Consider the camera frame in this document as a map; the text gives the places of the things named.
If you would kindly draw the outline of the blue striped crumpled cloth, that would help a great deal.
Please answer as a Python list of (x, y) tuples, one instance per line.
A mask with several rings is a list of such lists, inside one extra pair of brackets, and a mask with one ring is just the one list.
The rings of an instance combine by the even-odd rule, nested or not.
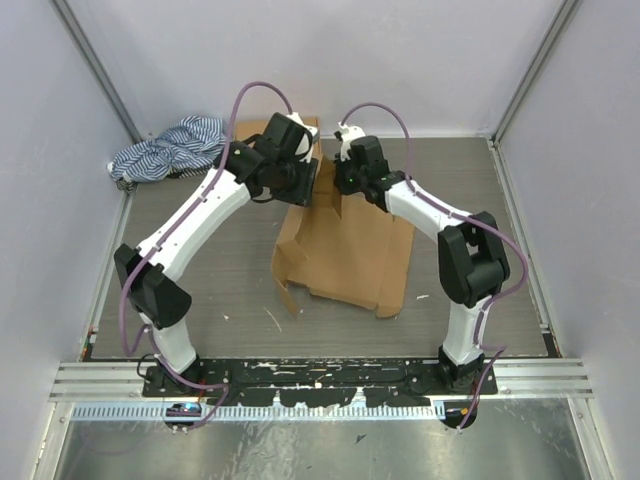
[(205, 174), (222, 152), (227, 125), (223, 119), (188, 116), (158, 136), (119, 151), (107, 164), (120, 190), (142, 183)]

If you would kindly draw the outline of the brown cardboard box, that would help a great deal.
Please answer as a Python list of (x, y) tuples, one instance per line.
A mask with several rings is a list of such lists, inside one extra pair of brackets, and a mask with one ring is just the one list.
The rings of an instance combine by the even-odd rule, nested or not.
[[(291, 118), (299, 124), (304, 124), (313, 134), (313, 150), (311, 158), (322, 159), (322, 147), (320, 141), (320, 126), (317, 117), (301, 117), (297, 112)], [(269, 123), (268, 120), (251, 120), (238, 122), (234, 130), (236, 140), (246, 140), (254, 134), (262, 134)]]

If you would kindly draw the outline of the aluminium frame rail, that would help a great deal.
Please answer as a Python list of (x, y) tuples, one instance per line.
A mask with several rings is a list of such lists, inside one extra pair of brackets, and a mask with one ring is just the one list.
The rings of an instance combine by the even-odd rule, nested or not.
[(62, 363), (49, 394), (50, 401), (110, 401), (139, 399), (149, 363), (140, 369), (132, 362)]

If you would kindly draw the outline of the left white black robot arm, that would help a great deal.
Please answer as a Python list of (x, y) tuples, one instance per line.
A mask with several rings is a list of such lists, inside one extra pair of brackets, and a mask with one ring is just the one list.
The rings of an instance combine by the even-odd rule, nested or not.
[(121, 284), (119, 306), (131, 306), (176, 395), (208, 389), (186, 316), (192, 298), (179, 280), (193, 257), (237, 210), (272, 200), (307, 206), (318, 168), (319, 129), (296, 112), (275, 113), (264, 130), (233, 140), (214, 160), (204, 180), (152, 235), (114, 253)]

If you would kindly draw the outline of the brown cardboard blanks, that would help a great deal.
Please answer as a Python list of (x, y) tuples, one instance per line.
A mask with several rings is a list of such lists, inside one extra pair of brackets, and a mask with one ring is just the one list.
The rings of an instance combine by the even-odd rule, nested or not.
[(373, 310), (379, 318), (404, 305), (414, 227), (381, 211), (361, 195), (343, 196), (334, 185), (335, 167), (324, 157), (312, 204), (291, 206), (275, 243), (271, 272), (286, 310), (300, 306), (289, 290)]

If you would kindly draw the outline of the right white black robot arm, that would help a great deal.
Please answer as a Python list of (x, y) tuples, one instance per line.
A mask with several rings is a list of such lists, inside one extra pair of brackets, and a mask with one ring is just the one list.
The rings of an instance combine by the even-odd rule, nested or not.
[(482, 371), (481, 347), (490, 300), (510, 276), (504, 246), (492, 215), (472, 215), (391, 170), (381, 143), (358, 127), (337, 131), (334, 183), (343, 195), (361, 193), (367, 202), (409, 222), (437, 245), (441, 287), (451, 301), (446, 337), (438, 350), (442, 387), (462, 394)]

